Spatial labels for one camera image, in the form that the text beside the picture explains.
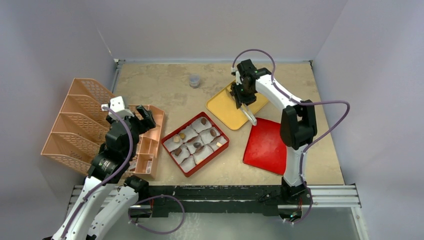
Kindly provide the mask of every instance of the mesh pattern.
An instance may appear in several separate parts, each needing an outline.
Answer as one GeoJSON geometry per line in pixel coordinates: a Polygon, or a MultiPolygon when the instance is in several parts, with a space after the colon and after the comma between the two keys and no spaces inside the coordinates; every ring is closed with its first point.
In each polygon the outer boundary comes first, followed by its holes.
{"type": "MultiPolygon", "coordinates": [[[[85,154],[87,154],[91,158],[94,158],[99,153],[100,146],[95,144],[92,141],[85,139],[82,136],[79,136],[71,132],[59,132],[57,133],[57,135],[62,137],[65,141],[72,144],[74,147],[76,147],[80,151],[83,151],[85,154]]],[[[70,156],[79,160],[83,160],[81,157],[78,156],[78,154],[74,152],[71,152],[70,156]]]]}
{"type": "Polygon", "coordinates": [[[94,138],[96,143],[103,143],[108,128],[98,124],[91,118],[81,113],[62,113],[68,116],[74,123],[80,126],[88,135],[94,138]]]}
{"type": "Polygon", "coordinates": [[[101,104],[98,103],[93,98],[86,95],[71,95],[78,104],[85,109],[90,115],[91,118],[102,126],[108,127],[109,123],[106,121],[106,116],[108,115],[107,111],[102,111],[101,104]]]}
{"type": "Polygon", "coordinates": [[[111,98],[115,97],[107,88],[93,79],[75,79],[75,81],[83,84],[99,104],[109,103],[111,98]]]}
{"type": "Polygon", "coordinates": [[[67,156],[67,155],[61,155],[61,154],[46,154],[47,157],[58,161],[61,164],[64,164],[72,169],[74,169],[75,171],[87,175],[89,168],[90,168],[90,164],[80,161],[78,159],[75,159],[71,156],[67,156]]]}

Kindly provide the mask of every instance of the yellow tray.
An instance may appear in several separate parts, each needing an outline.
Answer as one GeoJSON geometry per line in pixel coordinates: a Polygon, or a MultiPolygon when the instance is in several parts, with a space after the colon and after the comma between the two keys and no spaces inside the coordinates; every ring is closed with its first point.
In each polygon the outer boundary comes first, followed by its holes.
{"type": "MultiPolygon", "coordinates": [[[[248,121],[248,118],[240,109],[236,108],[236,103],[226,92],[226,89],[230,91],[232,83],[234,83],[234,81],[230,82],[230,84],[209,99],[209,101],[206,102],[206,108],[229,129],[237,130],[248,121]]],[[[256,101],[249,105],[249,109],[253,114],[256,114],[267,103],[268,99],[262,94],[257,93],[256,101]]]]}

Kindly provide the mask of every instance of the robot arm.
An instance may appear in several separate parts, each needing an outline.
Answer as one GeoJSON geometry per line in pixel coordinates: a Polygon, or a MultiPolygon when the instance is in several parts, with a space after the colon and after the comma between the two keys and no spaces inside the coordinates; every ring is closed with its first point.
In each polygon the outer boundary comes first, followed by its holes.
{"type": "MultiPolygon", "coordinates": [[[[106,118],[110,123],[110,129],[105,136],[105,142],[100,146],[99,153],[91,161],[91,167],[88,170],[88,176],[85,178],[82,193],[77,200],[78,204],[74,205],[64,223],[53,237],[45,239],[86,239],[87,233],[91,228],[91,223],[99,212],[104,200],[130,166],[128,160],[136,154],[135,146],[140,141],[139,135],[156,127],[150,111],[147,111],[141,105],[138,106],[136,109],[143,117],[140,120],[128,110],[127,105],[120,96],[112,98],[110,104],[106,104],[104,107],[110,108],[116,115],[112,114],[106,118]],[[132,149],[130,149],[130,138],[133,143],[132,149]]],[[[119,207],[127,210],[128,208],[122,207],[124,205],[119,204],[119,207]]],[[[108,224],[104,227],[107,230],[109,228],[110,225],[108,224]]]]}
{"type": "MultiPolygon", "coordinates": [[[[266,68],[257,69],[250,59],[239,63],[237,70],[233,69],[233,71],[232,74],[236,76],[236,81],[231,85],[230,94],[234,97],[237,108],[254,103],[256,101],[255,94],[260,93],[281,111],[280,136],[287,146],[287,164],[283,177],[289,187],[301,186],[300,169],[303,170],[303,173],[305,172],[307,158],[303,150],[313,141],[313,137],[317,134],[314,107],[297,105],[291,99],[285,97],[274,87],[271,72],[266,68]],[[302,166],[300,166],[302,154],[304,156],[302,166]]],[[[275,81],[275,84],[291,96],[292,99],[298,102],[302,101],[277,81],[275,81]]]]}
{"type": "Polygon", "coordinates": [[[149,183],[132,175],[125,180],[118,194],[94,218],[87,240],[102,240],[109,229],[136,202],[148,198],[149,183]]]}

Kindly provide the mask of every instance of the wooden piece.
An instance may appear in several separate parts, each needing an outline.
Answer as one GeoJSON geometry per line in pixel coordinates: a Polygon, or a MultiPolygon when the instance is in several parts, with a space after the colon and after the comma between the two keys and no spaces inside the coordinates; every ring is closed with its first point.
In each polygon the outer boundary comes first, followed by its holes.
{"type": "Polygon", "coordinates": [[[175,154],[175,156],[179,156],[180,154],[181,154],[181,152],[182,152],[183,150],[181,150],[181,147],[179,147],[179,148],[177,148],[176,150],[175,150],[175,152],[174,152],[174,154],[175,154]]]}

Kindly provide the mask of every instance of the red cutting board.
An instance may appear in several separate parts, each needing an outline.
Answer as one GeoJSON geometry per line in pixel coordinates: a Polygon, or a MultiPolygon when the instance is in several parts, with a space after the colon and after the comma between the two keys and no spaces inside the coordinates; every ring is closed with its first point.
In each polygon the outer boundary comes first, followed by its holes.
{"type": "Polygon", "coordinates": [[[280,124],[256,118],[252,126],[243,163],[283,175],[286,171],[287,147],[280,137],[280,124]]]}

